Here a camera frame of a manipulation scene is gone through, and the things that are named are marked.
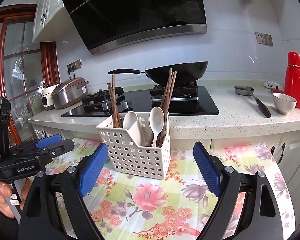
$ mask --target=rice cooker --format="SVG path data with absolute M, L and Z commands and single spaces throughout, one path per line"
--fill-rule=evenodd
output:
M 60 84 L 50 85 L 41 91 L 42 104 L 44 106 L 44 109 L 51 110 L 51 109 L 55 108 L 53 105 L 52 99 L 51 99 L 51 93 L 58 85 L 60 85 Z
M 51 98 L 55 108 L 62 109 L 71 106 L 82 100 L 88 93 L 88 81 L 84 78 L 70 78 L 56 86 L 51 93 Z

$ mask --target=white plastic basket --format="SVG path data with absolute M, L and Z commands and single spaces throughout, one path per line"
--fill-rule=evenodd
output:
M 141 132 L 139 137 L 142 143 L 143 138 L 147 143 L 151 135 L 149 114 L 149 112 L 137 113 L 137 129 Z M 126 113 L 119 113 L 119 115 L 123 120 Z M 112 128 L 112 116 L 97 126 L 102 141 L 108 146 L 108 155 L 114 168 L 119 172 L 132 175 L 165 179 L 170 164 L 169 118 L 167 118 L 166 136 L 161 148 L 140 146 L 134 139 L 138 136 L 133 135 L 136 132 L 133 126 L 129 131 Z

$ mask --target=table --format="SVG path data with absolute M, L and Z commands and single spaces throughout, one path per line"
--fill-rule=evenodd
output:
M 77 138 L 73 141 L 74 150 L 55 158 L 47 166 L 48 175 L 77 165 L 99 145 L 99 142 Z M 212 149 L 210 154 L 238 172 L 255 174 L 262 170 L 266 173 L 277 199 L 286 240 L 295 230 L 293 206 L 280 169 L 266 146 Z M 224 238 L 235 232 L 244 197 L 244 193 L 238 195 Z M 62 195 L 58 194 L 57 199 L 67 233 L 75 237 Z M 165 180 L 120 173 L 112 168 L 111 162 L 106 163 L 93 190 L 84 197 L 101 234 L 105 239 L 117 240 L 194 240 L 207 223 L 217 201 L 204 182 L 192 149 L 171 150 Z

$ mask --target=human hand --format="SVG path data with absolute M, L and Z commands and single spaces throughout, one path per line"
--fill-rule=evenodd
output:
M 26 179 L 26 183 L 23 186 L 21 190 L 21 198 L 23 201 L 20 204 L 21 210 L 23 209 L 23 206 L 25 205 L 26 197 L 28 195 L 29 189 L 31 187 L 31 180 L 29 178 Z M 14 218 L 14 215 L 8 206 L 8 203 L 6 202 L 4 197 L 11 197 L 12 191 L 8 184 L 0 181 L 0 211 L 9 218 Z

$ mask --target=black frying pan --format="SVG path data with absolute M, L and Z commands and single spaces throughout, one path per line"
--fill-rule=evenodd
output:
M 172 72 L 177 71 L 177 77 L 175 85 L 182 85 L 189 82 L 198 80 L 203 76 L 208 66 L 208 62 L 196 62 L 196 63 L 182 63 L 171 66 L 157 67 L 145 70 L 142 72 L 135 69 L 115 69 L 109 71 L 108 74 L 123 74 L 123 73 L 132 73 L 138 74 L 145 73 L 148 78 L 159 85 L 165 86 L 168 82 L 169 69 L 172 68 Z

